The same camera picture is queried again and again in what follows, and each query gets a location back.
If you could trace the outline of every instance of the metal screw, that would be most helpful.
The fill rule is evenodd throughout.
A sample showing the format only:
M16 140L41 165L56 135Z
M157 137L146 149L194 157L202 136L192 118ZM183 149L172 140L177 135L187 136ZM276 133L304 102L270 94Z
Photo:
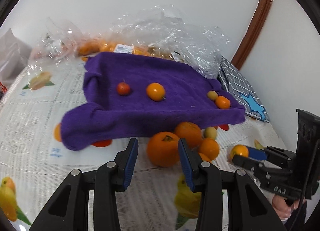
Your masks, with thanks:
M237 174L240 175L240 176L244 176L245 175L245 170L237 170Z
M211 163L210 162L206 162L206 161L201 163L201 166L204 167L204 168L208 168L208 167L210 167L210 165L211 165Z
M115 167L116 166L116 163L114 162L114 161L111 161L111 162L108 162L107 163L107 167L108 168L113 168L113 167Z
M73 170L71 171L71 175L72 175L72 176L77 176L79 173L80 173L80 170L79 170L79 169L73 169Z

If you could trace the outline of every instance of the gray plaid fabric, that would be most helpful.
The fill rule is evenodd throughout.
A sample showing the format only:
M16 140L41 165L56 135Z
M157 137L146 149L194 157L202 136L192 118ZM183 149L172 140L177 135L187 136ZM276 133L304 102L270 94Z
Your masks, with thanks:
M245 107L245 114L264 122L270 122L268 113L250 83L227 59L222 57L218 75L223 89Z

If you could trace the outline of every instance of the red package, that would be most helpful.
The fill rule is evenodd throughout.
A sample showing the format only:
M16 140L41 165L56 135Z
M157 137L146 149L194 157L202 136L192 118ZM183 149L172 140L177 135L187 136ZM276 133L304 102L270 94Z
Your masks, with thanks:
M2 97L6 92L7 92L7 88L4 85L2 85L2 83L0 82L0 99L2 99Z

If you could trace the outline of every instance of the red tomato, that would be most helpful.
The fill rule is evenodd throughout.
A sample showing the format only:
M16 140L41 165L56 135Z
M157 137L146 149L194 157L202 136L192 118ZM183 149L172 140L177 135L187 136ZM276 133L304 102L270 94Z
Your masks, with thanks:
M228 131L228 130L229 130L228 124L220 125L219 127L220 127L222 130L224 130L224 131Z
M112 143L112 140L104 140L93 143L92 145L95 147L106 147Z
M125 82L121 82L117 86L117 93L120 96L127 96L130 93L130 86L129 84L126 84Z

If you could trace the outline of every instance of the blue gripper pad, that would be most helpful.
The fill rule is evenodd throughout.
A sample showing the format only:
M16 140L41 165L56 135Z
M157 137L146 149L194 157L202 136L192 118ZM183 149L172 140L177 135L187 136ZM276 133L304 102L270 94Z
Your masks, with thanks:
M139 150L139 144L138 140L135 138L127 163L124 168L124 181L123 181L123 188L126 190L128 186L130 185L133 171L134 171L134 166L136 164L137 156L138 156L138 150Z
M181 139L179 140L179 143L178 143L178 152L179 152L179 157L180 157L180 162L181 162L183 174L186 178L186 183L187 183L188 187L190 188L190 190L194 191L196 186L193 183L192 166L191 166L186 149L185 149Z
M249 151L249 157L252 159L256 159L259 161L263 161L266 160L268 158L268 156L266 155L266 153L262 150L258 150L252 147L247 146L248 151Z

